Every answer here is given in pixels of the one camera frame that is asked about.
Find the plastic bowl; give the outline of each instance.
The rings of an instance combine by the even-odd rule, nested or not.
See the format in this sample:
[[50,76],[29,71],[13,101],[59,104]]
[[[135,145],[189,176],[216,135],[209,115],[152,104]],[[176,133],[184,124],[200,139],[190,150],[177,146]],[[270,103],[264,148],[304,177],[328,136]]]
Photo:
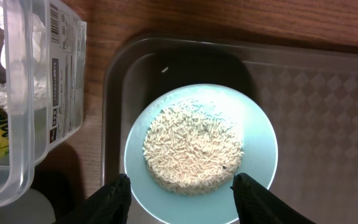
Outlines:
[[151,103],[137,118],[127,138],[124,167],[139,204],[164,223],[231,223],[238,219],[231,181],[216,191],[197,196],[182,196],[162,189],[149,175],[142,145],[153,119],[169,105],[198,100],[208,110],[222,111],[243,131],[241,166],[245,172],[269,189],[277,167],[277,140],[266,114],[244,94],[219,85],[199,84],[172,90]]

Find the white rice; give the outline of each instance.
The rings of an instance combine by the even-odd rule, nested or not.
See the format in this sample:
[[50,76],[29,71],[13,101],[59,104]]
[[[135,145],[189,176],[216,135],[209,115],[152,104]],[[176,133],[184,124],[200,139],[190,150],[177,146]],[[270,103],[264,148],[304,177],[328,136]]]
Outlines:
[[182,101],[162,110],[143,146],[151,176],[161,187],[182,195],[216,190],[232,179],[244,153],[235,126],[196,104]]

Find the label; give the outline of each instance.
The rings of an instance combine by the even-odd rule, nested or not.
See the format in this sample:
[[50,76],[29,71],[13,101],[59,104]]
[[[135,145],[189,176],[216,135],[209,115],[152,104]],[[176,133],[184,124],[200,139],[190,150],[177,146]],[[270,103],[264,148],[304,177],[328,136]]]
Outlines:
[[86,23],[59,0],[50,0],[50,148],[83,120]]

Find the brown wooden surface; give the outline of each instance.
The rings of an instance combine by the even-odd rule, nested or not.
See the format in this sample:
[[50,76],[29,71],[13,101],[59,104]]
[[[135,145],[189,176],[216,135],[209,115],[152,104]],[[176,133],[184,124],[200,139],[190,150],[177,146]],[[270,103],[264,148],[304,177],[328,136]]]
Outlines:
[[[104,71],[116,50],[131,37],[145,32],[166,32],[358,53],[358,1],[63,2],[88,22],[85,119],[82,128],[55,150],[69,147],[68,151],[75,151],[80,167],[78,183],[83,186],[86,197],[98,190],[101,183]],[[54,160],[66,162],[67,158],[48,156],[43,164]],[[67,169],[68,175],[71,170],[76,172],[69,165],[62,167]]]

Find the brown tray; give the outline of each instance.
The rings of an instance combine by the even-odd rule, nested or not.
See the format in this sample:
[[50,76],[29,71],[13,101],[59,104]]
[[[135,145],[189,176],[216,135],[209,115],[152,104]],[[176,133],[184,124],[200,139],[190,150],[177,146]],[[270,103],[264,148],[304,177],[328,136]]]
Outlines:
[[[278,166],[271,192],[316,223],[358,223],[352,54],[157,34],[129,41],[104,80],[102,184],[124,172],[126,138],[151,101],[208,82],[245,93],[272,122]],[[128,223],[140,221],[159,223],[133,199]]]

